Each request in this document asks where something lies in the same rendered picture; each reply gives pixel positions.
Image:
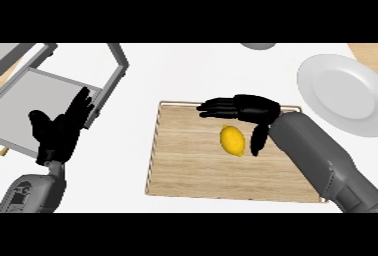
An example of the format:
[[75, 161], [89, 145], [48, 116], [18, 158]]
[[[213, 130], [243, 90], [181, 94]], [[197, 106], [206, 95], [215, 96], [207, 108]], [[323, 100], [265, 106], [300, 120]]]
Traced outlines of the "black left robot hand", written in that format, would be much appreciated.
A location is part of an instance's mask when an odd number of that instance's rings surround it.
[[41, 143], [36, 160], [39, 165], [52, 161], [66, 163], [73, 156], [80, 131], [95, 108], [89, 93], [89, 88], [83, 87], [66, 113], [55, 119], [51, 119], [41, 110], [33, 110], [29, 114], [33, 137]]

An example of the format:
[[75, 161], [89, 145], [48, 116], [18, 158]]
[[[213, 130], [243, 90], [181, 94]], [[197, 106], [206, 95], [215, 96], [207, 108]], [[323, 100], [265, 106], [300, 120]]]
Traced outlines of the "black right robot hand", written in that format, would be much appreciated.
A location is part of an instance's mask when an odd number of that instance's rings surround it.
[[215, 98], [199, 107], [203, 118], [238, 119], [256, 124], [252, 134], [250, 150], [259, 156], [265, 148], [269, 136], [269, 126], [281, 115], [281, 105], [274, 100], [247, 94], [238, 94], [233, 98]]

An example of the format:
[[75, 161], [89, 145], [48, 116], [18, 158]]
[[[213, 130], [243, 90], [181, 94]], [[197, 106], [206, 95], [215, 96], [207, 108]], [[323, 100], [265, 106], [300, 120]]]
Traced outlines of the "yellow lemon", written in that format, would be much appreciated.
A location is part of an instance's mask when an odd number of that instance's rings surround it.
[[246, 152], [246, 137], [236, 126], [224, 126], [221, 131], [221, 144], [225, 151], [241, 157]]

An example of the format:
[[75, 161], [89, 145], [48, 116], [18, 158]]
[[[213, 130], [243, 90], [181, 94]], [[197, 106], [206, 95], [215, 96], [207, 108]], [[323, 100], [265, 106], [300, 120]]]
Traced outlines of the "wooden tray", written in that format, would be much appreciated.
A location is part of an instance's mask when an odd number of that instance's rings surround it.
[[234, 126], [246, 136], [255, 125], [203, 118], [196, 102], [159, 105], [145, 193], [150, 196], [323, 203], [287, 154], [268, 142], [258, 155], [231, 155], [221, 131]]

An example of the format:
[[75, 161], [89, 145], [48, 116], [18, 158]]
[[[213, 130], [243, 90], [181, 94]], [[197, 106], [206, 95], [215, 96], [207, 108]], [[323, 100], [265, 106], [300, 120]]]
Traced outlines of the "white plate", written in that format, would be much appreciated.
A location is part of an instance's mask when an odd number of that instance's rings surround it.
[[309, 57], [298, 71], [306, 104], [345, 132], [378, 137], [378, 73], [358, 60], [337, 55]]

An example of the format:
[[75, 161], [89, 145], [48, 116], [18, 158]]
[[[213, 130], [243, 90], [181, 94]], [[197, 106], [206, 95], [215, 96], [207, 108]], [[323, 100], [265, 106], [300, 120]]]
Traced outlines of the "grey tiered rack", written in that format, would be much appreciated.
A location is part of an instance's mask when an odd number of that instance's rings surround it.
[[100, 117], [101, 109], [126, 75], [129, 61], [119, 43], [109, 44], [117, 61], [117, 69], [103, 88], [39, 70], [52, 56], [57, 43], [47, 43], [33, 54], [21, 69], [0, 87], [0, 145], [38, 158], [39, 142], [33, 137], [29, 113], [44, 111], [51, 118], [66, 112], [75, 96], [83, 87], [91, 89], [95, 109], [85, 128], [89, 129]]

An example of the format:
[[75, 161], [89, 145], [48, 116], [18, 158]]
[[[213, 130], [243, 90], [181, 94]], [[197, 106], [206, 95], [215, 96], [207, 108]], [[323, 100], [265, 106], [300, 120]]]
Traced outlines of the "grey round object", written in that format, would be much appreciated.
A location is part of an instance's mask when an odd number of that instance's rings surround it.
[[253, 50], [268, 50], [271, 49], [277, 43], [241, 43], [244, 47]]

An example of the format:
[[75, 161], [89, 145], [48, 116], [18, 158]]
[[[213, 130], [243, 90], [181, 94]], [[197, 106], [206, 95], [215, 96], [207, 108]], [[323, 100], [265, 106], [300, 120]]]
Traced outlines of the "pale wooden board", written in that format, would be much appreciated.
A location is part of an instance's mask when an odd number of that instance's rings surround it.
[[349, 43], [355, 58], [378, 73], [378, 43]]

